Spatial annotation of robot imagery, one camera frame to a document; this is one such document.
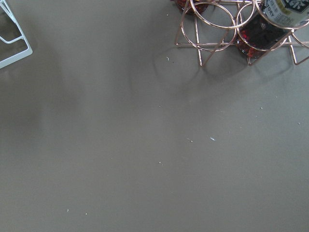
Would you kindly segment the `dark sauce bottle front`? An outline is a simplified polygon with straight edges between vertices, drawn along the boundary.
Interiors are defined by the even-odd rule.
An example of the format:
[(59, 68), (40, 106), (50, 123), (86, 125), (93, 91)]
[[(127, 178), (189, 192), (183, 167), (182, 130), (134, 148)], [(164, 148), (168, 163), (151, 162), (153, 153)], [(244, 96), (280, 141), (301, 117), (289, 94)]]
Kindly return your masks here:
[(309, 19), (307, 0), (265, 0), (246, 25), (239, 29), (237, 48), (248, 58), (258, 59), (268, 49)]

